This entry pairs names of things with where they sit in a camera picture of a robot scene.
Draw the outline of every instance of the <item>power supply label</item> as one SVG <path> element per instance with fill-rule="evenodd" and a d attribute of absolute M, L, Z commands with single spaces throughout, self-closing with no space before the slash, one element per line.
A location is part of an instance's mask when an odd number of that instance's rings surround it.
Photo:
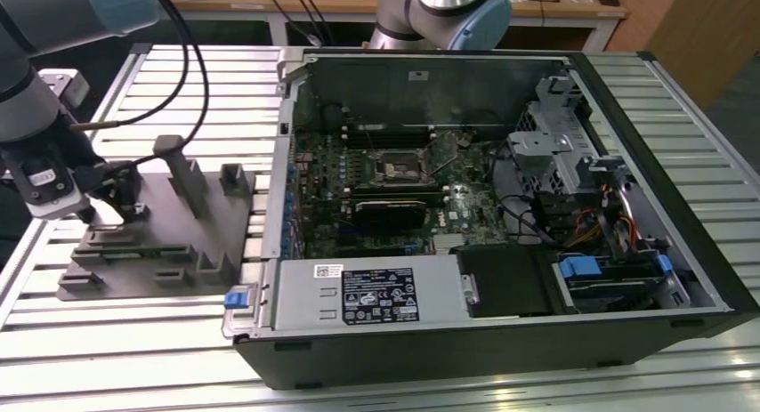
<path fill-rule="evenodd" d="M 411 268 L 343 271 L 341 283 L 347 325 L 419 321 L 417 286 Z"/>

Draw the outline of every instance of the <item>wooden cabinet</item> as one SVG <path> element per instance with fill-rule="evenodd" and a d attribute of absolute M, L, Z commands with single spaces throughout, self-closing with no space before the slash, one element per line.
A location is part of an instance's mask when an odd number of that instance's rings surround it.
<path fill-rule="evenodd" d="M 631 15 L 608 51 L 648 50 L 708 108 L 760 43 L 760 0 L 620 0 Z"/>

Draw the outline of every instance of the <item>aluminum table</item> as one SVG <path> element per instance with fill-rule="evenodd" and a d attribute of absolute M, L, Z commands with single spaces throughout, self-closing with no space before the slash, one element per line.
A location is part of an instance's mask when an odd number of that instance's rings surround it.
<path fill-rule="evenodd" d="M 244 281 L 257 277 L 260 233 L 277 128 L 280 48 L 203 47 L 212 80 L 208 122 L 187 148 L 201 166 L 243 162 L 256 172 Z M 589 54 L 673 182 L 760 300 L 760 181 L 656 62 Z M 201 105 L 201 76 L 167 110 L 103 131 L 107 158 L 151 152 L 160 133 L 187 134 Z M 129 55 L 99 120 L 151 109 L 181 70 L 177 46 Z M 600 120 L 593 123 L 604 133 Z M 609 136 L 605 146 L 615 150 Z M 152 162 L 143 171 L 165 171 Z M 275 392 L 221 335 L 223 297 L 64 303 L 55 297 L 83 224 L 33 221 L 0 275 L 0 410 L 756 410 L 760 320 L 712 339 L 675 345 L 633 366 L 457 380 Z"/>

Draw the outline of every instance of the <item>circuit board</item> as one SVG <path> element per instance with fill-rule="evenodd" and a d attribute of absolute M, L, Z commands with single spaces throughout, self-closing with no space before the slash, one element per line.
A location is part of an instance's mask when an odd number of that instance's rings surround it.
<path fill-rule="evenodd" d="M 463 244 L 505 243 L 497 198 L 483 179 L 493 145 L 455 130 L 431 135 L 419 149 L 349 149 L 340 136 L 299 136 L 304 257 L 436 254 L 433 239 L 443 234 L 460 234 Z M 388 221 L 391 230 L 359 227 L 352 210 L 376 203 L 424 209 L 416 226 L 393 228 L 401 223 L 396 220 Z M 388 211 L 384 218 L 401 219 Z"/>

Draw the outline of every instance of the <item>table leg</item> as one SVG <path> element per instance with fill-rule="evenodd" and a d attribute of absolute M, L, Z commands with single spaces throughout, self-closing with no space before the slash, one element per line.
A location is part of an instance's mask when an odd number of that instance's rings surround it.
<path fill-rule="evenodd" d="M 619 19 L 599 19 L 596 28 L 589 34 L 585 45 L 583 46 L 584 52 L 603 52 L 607 48 L 607 43 L 613 36 L 615 28 L 617 28 Z"/>
<path fill-rule="evenodd" d="M 269 35 L 272 36 L 272 45 L 288 45 L 288 21 L 280 13 L 268 13 L 265 23 L 269 25 Z"/>

